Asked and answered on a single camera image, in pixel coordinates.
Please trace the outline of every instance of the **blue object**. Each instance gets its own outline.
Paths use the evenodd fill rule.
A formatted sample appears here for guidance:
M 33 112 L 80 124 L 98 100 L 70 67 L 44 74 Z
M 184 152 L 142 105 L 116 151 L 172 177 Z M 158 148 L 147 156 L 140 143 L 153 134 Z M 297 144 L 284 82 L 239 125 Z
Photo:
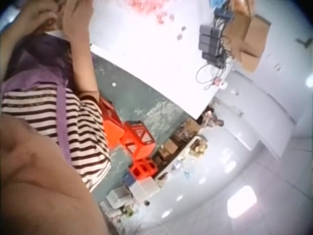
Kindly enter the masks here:
M 225 2 L 226 0 L 210 0 L 210 6 L 211 8 L 221 8 Z
M 123 177 L 123 182 L 126 186 L 130 187 L 133 183 L 136 182 L 136 179 L 134 178 L 133 174 L 128 171 Z

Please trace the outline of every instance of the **white table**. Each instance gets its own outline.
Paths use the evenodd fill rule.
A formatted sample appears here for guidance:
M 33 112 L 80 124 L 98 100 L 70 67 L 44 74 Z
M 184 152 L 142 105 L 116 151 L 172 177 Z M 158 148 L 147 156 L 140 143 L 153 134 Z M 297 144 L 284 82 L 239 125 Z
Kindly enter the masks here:
M 164 10 L 175 15 L 174 22 L 157 24 L 153 15 L 134 12 L 126 0 L 94 0 L 90 23 L 91 50 L 131 73 L 193 118 L 198 118 L 218 88 L 196 82 L 198 69 L 206 64 L 198 49 L 201 24 L 211 24 L 213 9 L 209 0 L 174 0 Z M 185 26 L 183 38 L 177 39 Z M 223 73 L 225 79 L 229 65 Z M 209 81 L 217 68 L 208 66 L 199 74 Z

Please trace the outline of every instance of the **person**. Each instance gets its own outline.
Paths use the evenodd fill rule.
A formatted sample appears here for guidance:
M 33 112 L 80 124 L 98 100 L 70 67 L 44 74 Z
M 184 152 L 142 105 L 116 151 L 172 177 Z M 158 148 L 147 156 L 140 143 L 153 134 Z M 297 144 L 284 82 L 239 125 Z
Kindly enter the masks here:
M 54 140 L 93 191 L 111 161 L 89 47 L 92 0 L 67 1 L 62 22 L 68 41 L 34 34 L 47 21 L 60 21 L 58 10 L 53 0 L 27 1 L 1 34 L 1 111 Z
M 31 35 L 57 11 L 54 1 L 28 1 L 1 34 L 0 231 L 115 235 L 90 193 L 111 167 L 89 49 L 92 2 L 67 1 L 69 43 Z
M 224 126 L 224 121 L 218 119 L 215 114 L 215 110 L 209 105 L 206 107 L 202 115 L 197 119 L 197 123 L 202 127 L 215 127 L 215 126 Z

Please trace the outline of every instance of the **ceiling light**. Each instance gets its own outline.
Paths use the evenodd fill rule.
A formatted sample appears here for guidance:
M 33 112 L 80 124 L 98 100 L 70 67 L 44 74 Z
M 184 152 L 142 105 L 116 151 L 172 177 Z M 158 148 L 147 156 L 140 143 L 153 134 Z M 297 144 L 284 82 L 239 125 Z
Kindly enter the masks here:
M 237 218 L 257 202 L 250 186 L 244 186 L 227 201 L 227 211 L 231 218 Z
M 235 167 L 236 167 L 236 162 L 235 161 L 231 161 L 230 163 L 228 163 L 225 166 L 225 173 L 228 174 L 229 172 L 231 172 Z
M 199 180 L 199 185 L 202 185 L 206 181 L 206 178 L 203 177 L 202 179 Z
M 308 88 L 313 88 L 313 73 L 307 78 L 305 85 L 307 85 Z
M 165 217 L 168 217 L 171 212 L 172 212 L 172 210 L 168 210 L 168 211 L 164 212 L 162 215 L 162 219 L 164 219 Z
M 181 195 L 181 196 L 178 196 L 178 198 L 176 199 L 177 202 L 179 202 L 184 196 Z

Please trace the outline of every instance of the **green floor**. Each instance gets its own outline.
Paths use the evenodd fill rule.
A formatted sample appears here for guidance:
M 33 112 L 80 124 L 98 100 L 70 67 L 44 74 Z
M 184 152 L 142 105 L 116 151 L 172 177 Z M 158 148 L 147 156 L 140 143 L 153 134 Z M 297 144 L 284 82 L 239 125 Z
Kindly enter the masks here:
M 123 121 L 144 121 L 158 146 L 187 118 L 180 107 L 136 77 L 100 57 L 96 57 L 94 63 L 101 94 L 112 101 Z M 130 163 L 131 158 L 121 147 L 112 152 L 112 168 L 92 193 L 97 202 L 121 185 L 122 175 Z

